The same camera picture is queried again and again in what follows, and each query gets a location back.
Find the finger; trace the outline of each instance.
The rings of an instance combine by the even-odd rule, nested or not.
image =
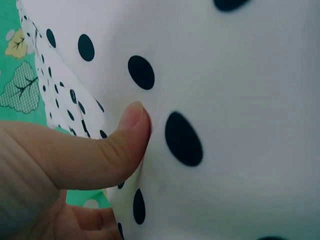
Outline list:
[[[82,230],[101,230],[116,225],[114,212],[111,207],[91,209],[81,206],[71,206],[71,209]]]
[[[123,240],[118,229],[108,229],[101,231],[85,231],[86,240]]]
[[[138,167],[150,137],[150,120],[139,102],[124,112],[106,139],[75,137],[23,122],[0,126],[33,158],[60,189],[116,186]]]

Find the white cloth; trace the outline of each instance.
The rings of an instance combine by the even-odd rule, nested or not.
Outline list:
[[[108,189],[124,239],[320,239],[320,1],[17,8],[50,125],[99,139],[133,101],[150,115],[143,164]]]

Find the green leaf print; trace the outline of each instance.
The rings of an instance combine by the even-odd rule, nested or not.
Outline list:
[[[37,110],[40,101],[37,79],[30,64],[24,61],[15,70],[13,79],[5,85],[0,95],[0,106],[25,114]]]

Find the fingernail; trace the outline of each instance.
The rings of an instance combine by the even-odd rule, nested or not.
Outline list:
[[[131,103],[124,111],[119,125],[119,130],[128,130],[133,128],[139,122],[142,114],[144,113],[144,106],[141,102],[135,101]]]

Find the yellow flower print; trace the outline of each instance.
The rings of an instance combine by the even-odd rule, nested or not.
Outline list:
[[[27,48],[24,32],[22,28],[20,28],[15,32],[13,38],[9,42],[8,47],[5,50],[5,55],[21,59],[27,54]]]

